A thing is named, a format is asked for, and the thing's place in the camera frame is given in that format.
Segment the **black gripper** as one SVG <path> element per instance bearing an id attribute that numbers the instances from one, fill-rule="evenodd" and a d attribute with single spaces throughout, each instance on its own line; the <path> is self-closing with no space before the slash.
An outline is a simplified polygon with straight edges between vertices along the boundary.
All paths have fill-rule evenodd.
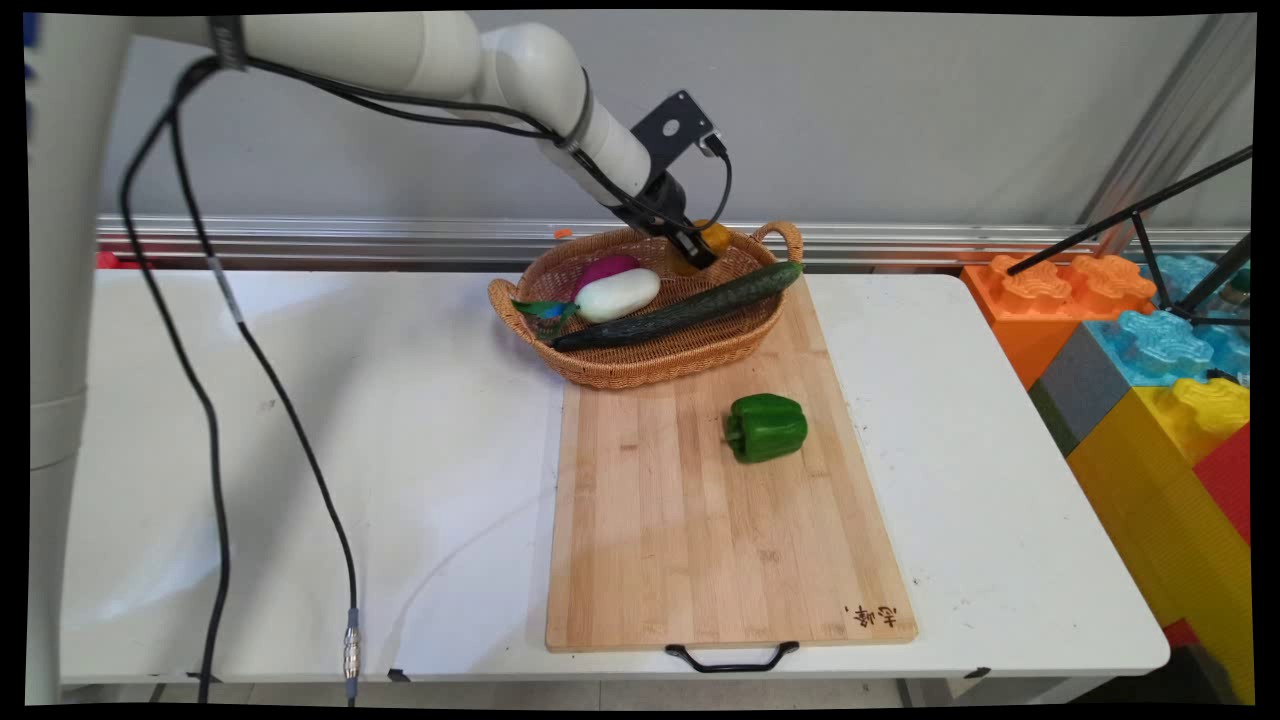
<path id="1" fill-rule="evenodd" d="M 696 231 L 685 213 L 684 187 L 663 172 L 644 188 L 632 192 L 612 184 L 617 205 L 612 213 L 630 228 L 650 237 L 669 240 L 671 272 L 701 272 L 721 259 L 721 228 Z"/>

